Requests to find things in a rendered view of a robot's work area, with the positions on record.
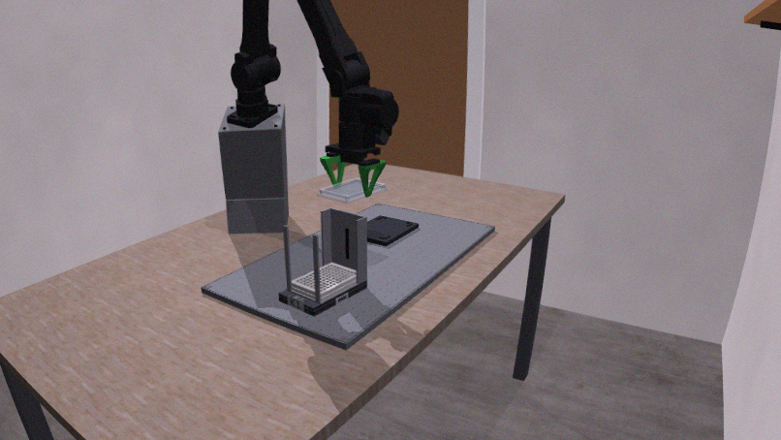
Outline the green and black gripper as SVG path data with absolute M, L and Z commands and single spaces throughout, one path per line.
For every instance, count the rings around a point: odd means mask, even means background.
M 368 153 L 373 155 L 381 154 L 381 147 L 363 148 L 364 124 L 347 123 L 339 121 L 339 143 L 326 145 L 327 156 L 321 157 L 320 161 L 325 168 L 332 185 L 341 183 L 346 163 L 359 165 L 359 175 L 365 197 L 370 197 L 376 181 L 386 165 L 386 161 L 367 158 Z M 337 154 L 338 153 L 338 154 Z M 339 163 L 338 163 L 339 162 Z M 344 163 L 346 162 L 346 163 Z M 337 182 L 331 167 L 331 164 L 337 163 Z M 368 188 L 368 176 L 371 170 L 374 170 L 370 185 Z

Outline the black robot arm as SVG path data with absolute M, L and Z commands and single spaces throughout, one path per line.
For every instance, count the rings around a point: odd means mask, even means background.
M 345 127 L 347 123 L 364 124 L 364 149 L 386 145 L 399 113 L 393 94 L 370 87 L 364 56 L 348 36 L 330 0 L 297 2 L 315 39 L 331 97 L 339 98 L 339 121 L 345 122 Z M 227 122 L 245 128 L 253 128 L 278 112 L 278 106 L 268 103 L 265 87 L 281 73 L 277 47 L 268 39 L 268 3 L 243 0 L 242 40 L 231 68 L 237 112 L 229 114 Z

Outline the translucent white well plate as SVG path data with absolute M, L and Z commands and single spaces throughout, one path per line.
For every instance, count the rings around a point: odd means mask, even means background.
M 386 184 L 376 182 L 371 196 L 385 191 L 387 191 Z M 320 193 L 317 193 L 317 197 L 337 201 L 343 204 L 350 204 L 366 198 L 360 178 L 354 178 L 322 188 L 320 189 Z

